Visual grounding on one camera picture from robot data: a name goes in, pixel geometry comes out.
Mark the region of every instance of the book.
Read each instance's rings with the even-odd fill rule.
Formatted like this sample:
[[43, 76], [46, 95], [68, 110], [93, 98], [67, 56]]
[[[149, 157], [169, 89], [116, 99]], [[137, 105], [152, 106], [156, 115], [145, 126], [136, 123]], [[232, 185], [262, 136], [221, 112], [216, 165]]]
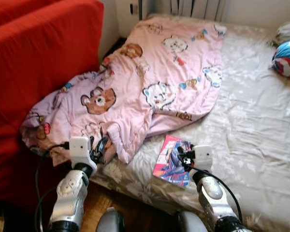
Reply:
[[181, 187], [187, 186], [189, 183], [189, 172], [185, 172], [178, 157], [179, 152], [177, 148], [182, 147], [184, 151], [190, 151], [190, 144], [187, 141], [167, 134], [153, 175]]

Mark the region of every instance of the captain america shield pillow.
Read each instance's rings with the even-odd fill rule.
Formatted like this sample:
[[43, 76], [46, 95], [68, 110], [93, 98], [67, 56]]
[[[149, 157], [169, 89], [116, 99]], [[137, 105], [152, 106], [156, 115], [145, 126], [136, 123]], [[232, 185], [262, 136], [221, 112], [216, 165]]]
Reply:
[[271, 67], [279, 74], [290, 78], [290, 41], [277, 48]]

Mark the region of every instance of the mattress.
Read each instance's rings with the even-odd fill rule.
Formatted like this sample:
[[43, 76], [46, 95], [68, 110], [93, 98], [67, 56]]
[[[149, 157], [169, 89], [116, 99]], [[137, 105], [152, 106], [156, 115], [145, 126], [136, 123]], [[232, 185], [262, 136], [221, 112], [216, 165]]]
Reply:
[[[211, 145], [213, 174], [234, 192], [250, 229], [290, 231], [290, 80], [268, 69], [273, 31], [221, 25], [228, 32], [217, 102], [207, 116], [169, 134]], [[114, 159], [92, 181], [169, 214], [187, 209], [203, 217], [193, 182], [181, 188], [152, 175], [164, 138], [147, 138], [129, 165]]]

